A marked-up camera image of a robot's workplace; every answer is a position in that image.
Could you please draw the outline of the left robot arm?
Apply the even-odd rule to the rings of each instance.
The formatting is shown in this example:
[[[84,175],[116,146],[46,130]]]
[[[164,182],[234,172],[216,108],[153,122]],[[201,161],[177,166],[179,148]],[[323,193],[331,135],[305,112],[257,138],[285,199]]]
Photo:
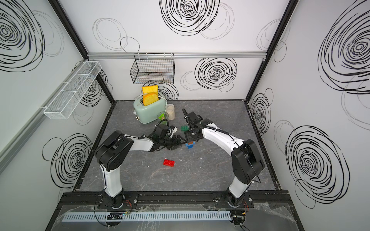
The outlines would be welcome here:
[[[173,126],[157,126],[151,134],[139,137],[115,131],[98,147],[95,157],[103,173],[103,198],[110,207],[120,209],[125,202],[120,167],[129,152],[155,152],[164,148],[175,150],[187,143],[184,137],[175,132]]]

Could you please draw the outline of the light blue long lego brick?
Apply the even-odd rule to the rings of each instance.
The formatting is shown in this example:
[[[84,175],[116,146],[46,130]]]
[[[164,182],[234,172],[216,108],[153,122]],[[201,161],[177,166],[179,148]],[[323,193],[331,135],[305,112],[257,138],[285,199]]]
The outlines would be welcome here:
[[[188,149],[193,148],[194,147],[194,143],[186,143],[186,147]]]

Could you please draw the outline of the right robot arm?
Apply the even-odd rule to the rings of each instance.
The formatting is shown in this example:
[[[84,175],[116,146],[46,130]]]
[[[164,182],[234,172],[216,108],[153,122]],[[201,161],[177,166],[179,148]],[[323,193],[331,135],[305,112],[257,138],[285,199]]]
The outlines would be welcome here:
[[[242,204],[252,182],[261,182],[259,174],[265,168],[265,164],[257,145],[251,139],[242,140],[231,135],[195,112],[188,113],[183,109],[183,113],[188,124],[188,130],[185,131],[188,143],[206,139],[222,148],[231,157],[235,177],[227,189],[226,198],[230,206],[238,207]]]

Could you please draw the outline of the red long lego brick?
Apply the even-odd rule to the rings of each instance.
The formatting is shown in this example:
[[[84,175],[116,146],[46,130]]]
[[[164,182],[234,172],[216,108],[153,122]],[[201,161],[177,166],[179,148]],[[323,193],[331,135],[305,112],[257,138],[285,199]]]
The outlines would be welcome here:
[[[173,160],[164,159],[164,161],[163,161],[163,165],[164,165],[164,166],[168,166],[168,167],[174,167],[175,162],[174,162]]]

